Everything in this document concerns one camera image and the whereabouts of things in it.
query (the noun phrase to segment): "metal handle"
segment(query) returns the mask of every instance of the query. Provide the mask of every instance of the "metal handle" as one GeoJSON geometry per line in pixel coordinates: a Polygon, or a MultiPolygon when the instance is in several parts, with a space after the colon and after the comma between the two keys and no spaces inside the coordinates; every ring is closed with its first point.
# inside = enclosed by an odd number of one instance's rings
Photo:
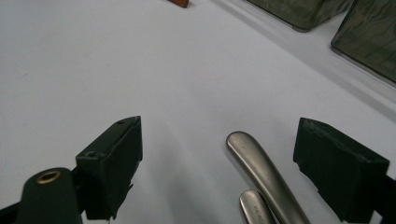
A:
{"type": "Polygon", "coordinates": [[[308,224],[308,218],[260,144],[247,133],[227,137],[227,148],[262,193],[281,224],[308,224]]]}
{"type": "Polygon", "coordinates": [[[276,224],[268,205],[256,190],[243,192],[239,201],[247,224],[276,224]]]}

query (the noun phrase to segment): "brushed steel handle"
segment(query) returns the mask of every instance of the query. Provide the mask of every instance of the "brushed steel handle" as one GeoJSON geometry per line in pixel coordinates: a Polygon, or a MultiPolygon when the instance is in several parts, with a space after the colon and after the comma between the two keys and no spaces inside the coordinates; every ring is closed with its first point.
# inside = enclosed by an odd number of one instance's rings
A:
{"type": "Polygon", "coordinates": [[[260,144],[248,133],[227,137],[227,148],[253,180],[281,224],[309,224],[285,180],[260,144]]]}
{"type": "Polygon", "coordinates": [[[267,203],[258,191],[246,190],[239,201],[247,224],[276,224],[267,203]]]}

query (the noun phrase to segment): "dark green container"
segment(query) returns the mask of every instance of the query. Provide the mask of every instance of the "dark green container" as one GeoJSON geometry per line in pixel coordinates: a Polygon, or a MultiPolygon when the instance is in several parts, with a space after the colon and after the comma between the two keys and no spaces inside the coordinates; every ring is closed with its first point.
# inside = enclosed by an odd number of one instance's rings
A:
{"type": "Polygon", "coordinates": [[[396,84],[396,1],[356,1],[332,49],[396,84]]]}
{"type": "Polygon", "coordinates": [[[248,0],[279,17],[293,29],[307,32],[350,8],[353,0],[248,0]]]}

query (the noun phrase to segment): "brass screw hole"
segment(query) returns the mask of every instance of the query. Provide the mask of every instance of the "brass screw hole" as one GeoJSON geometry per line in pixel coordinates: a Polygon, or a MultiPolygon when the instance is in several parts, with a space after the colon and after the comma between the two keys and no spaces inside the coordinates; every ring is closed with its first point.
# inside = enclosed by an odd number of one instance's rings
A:
{"type": "Polygon", "coordinates": [[[48,184],[61,176],[59,171],[48,171],[37,179],[37,184],[48,184]]]}

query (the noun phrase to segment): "white tabletop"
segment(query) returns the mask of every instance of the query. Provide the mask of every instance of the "white tabletop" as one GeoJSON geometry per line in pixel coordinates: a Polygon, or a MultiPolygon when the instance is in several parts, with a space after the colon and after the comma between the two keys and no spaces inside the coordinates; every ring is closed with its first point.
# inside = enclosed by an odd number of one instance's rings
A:
{"type": "Polygon", "coordinates": [[[241,0],[0,1],[0,207],[140,115],[144,158],[112,223],[242,223],[239,195],[255,187],[225,146],[238,130],[311,223],[340,223],[292,161],[300,117],[376,151],[396,176],[396,89],[330,50],[343,16],[301,34],[241,0]]]}

